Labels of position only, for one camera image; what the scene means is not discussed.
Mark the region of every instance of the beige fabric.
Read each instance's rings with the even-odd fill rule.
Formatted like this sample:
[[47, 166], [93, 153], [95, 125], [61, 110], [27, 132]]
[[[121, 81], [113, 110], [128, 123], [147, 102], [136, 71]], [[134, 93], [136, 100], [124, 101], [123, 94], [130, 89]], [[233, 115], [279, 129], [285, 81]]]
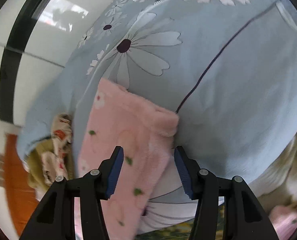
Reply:
[[28, 184], [35, 188], [38, 200], [43, 197], [56, 176], [63, 175], [66, 179], [74, 178], [70, 124], [69, 115], [55, 116], [51, 131], [52, 139], [38, 143], [26, 158], [29, 170]]
[[297, 208], [297, 133], [250, 188], [267, 212], [276, 205]]

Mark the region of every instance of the blue bedsheet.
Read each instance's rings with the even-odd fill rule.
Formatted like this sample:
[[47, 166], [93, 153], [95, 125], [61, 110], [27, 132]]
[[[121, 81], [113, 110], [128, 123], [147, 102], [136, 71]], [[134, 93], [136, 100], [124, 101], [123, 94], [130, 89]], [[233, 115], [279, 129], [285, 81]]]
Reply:
[[[178, 111], [175, 145], [200, 166], [252, 182], [297, 131], [297, 11], [289, 0], [114, 0], [27, 113], [20, 158], [65, 112], [76, 159], [103, 76]], [[181, 188], [169, 194], [163, 203], [183, 203]]]

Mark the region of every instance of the dark seam line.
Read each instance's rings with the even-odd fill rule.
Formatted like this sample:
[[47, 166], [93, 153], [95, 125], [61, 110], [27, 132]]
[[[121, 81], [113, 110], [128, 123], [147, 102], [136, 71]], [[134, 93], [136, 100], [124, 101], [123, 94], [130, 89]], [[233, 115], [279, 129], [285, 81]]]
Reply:
[[36, 9], [43, 0], [26, 0], [10, 32], [0, 69], [0, 120], [14, 123], [15, 84], [22, 54], [37, 23]]
[[183, 106], [183, 104], [185, 103], [185, 101], [189, 98], [189, 96], [196, 90], [196, 88], [198, 87], [199, 83], [201, 82], [202, 78], [205, 76], [205, 74], [207, 73], [207, 71], [210, 69], [210, 67], [213, 65], [213, 63], [218, 59], [218, 57], [222, 54], [222, 52], [225, 50], [225, 48], [236, 38], [236, 36], [238, 36], [242, 30], [244, 30], [251, 22], [257, 20], [258, 18], [262, 17], [263, 15], [265, 15], [266, 13], [268, 13], [272, 8], [275, 7], [275, 4], [278, 2], [279, 0], [276, 0], [275, 2], [273, 2], [266, 10], [262, 11], [261, 13], [259, 13], [258, 15], [254, 16], [253, 18], [251, 18], [250, 20], [247, 21], [247, 23], [245, 23], [229, 40], [228, 42], [221, 48], [221, 50], [218, 52], [218, 54], [212, 59], [211, 63], [207, 66], [207, 68], [204, 70], [204, 72], [202, 73], [202, 75], [200, 76], [199, 80], [197, 81], [197, 83], [195, 84], [195, 86], [191, 89], [191, 91], [185, 96], [185, 98], [181, 101], [180, 105], [178, 106], [178, 108], [176, 109], [176, 113], [179, 112], [179, 110], [181, 109], [181, 107]]
[[[172, 190], [171, 192], [165, 193], [165, 194], [163, 194], [163, 195], [160, 195], [160, 196], [158, 196], [158, 197], [162, 197], [162, 196], [165, 196], [165, 195], [170, 194], [170, 193], [172, 193], [172, 192], [175, 192], [175, 191], [177, 191], [177, 190], [178, 190], [179, 188], [181, 188], [181, 187], [178, 187], [177, 189]], [[156, 199], [156, 198], [158, 198], [158, 197], [151, 198], [151, 199], [149, 199], [148, 201], [150, 202], [151, 200]]]
[[142, 219], [142, 222], [143, 222], [144, 224], [146, 224], [148, 227], [150, 227], [151, 229], [154, 229], [154, 230], [159, 230], [159, 229], [161, 229], [161, 228], [156, 228], [156, 227], [151, 226], [148, 222], [145, 221], [145, 219]]
[[[161, 224], [161, 225], [164, 225], [164, 226], [173, 226], [173, 225], [174, 225], [174, 223], [171, 223], [171, 224], [163, 223], [163, 222], [158, 221], [158, 220], [156, 220], [156, 219], [154, 219], [154, 218], [151, 218], [151, 217], [149, 217], [149, 216], [146, 216], [146, 218], [149, 219], [149, 220], [152, 220], [152, 221], [154, 221], [154, 222], [156, 222], [156, 223], [159, 223], [159, 224]], [[186, 220], [186, 219], [178, 218], [178, 219], [173, 219], [173, 220]]]
[[149, 212], [149, 213], [152, 213], [152, 214], [154, 214], [154, 215], [157, 215], [157, 216], [159, 216], [159, 217], [163, 217], [163, 218], [168, 218], [168, 219], [172, 219], [172, 220], [178, 220], [178, 218], [174, 218], [174, 217], [168, 217], [168, 216], [163, 216], [163, 215], [161, 215], [161, 214], [157, 214], [157, 213], [155, 213], [155, 212], [152, 212], [152, 211], [150, 211], [149, 209], [147, 209], [147, 211]]
[[172, 202], [151, 202], [149, 201], [149, 203], [157, 203], [157, 204], [172, 204], [172, 205], [178, 205], [178, 204], [197, 204], [198, 200], [196, 200], [196, 202], [181, 202], [181, 203], [172, 203]]

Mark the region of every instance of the pink towel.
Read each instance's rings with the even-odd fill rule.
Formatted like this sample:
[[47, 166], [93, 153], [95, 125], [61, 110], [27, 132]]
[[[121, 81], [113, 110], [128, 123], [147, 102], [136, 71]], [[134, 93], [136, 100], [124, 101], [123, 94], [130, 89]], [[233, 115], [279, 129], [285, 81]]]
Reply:
[[178, 116], [102, 78], [78, 159], [79, 175], [98, 168], [115, 146], [124, 162], [114, 195], [102, 201], [111, 240], [132, 240], [171, 156]]
[[297, 211], [290, 207], [276, 206], [269, 217], [280, 240], [288, 240], [297, 228]]

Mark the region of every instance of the patterned cloth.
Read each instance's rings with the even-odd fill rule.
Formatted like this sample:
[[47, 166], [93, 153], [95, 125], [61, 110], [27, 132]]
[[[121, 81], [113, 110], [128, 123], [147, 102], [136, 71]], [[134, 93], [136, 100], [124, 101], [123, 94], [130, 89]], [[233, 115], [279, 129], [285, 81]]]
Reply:
[[52, 138], [39, 142], [26, 158], [28, 185], [35, 188], [38, 200], [44, 196], [56, 176], [74, 178], [70, 124], [68, 115], [55, 116]]
[[279, 240], [288, 240], [297, 228], [297, 211], [290, 207], [276, 206], [269, 217]]
[[[102, 77], [178, 112], [175, 145], [200, 167], [250, 183], [297, 131], [297, 11], [289, 0], [114, 0], [28, 111], [18, 154], [69, 113], [77, 159]], [[196, 205], [171, 158], [139, 230], [189, 220]]]
[[[124, 150], [114, 195], [101, 202], [110, 239], [132, 240], [136, 235], [146, 203], [172, 156], [178, 121], [174, 112], [120, 85], [104, 78], [98, 84], [78, 171], [82, 177], [97, 169], [110, 158], [116, 145]], [[75, 231], [80, 231], [75, 224]]]
[[266, 212], [276, 205], [291, 205], [297, 210], [297, 133], [250, 188]]

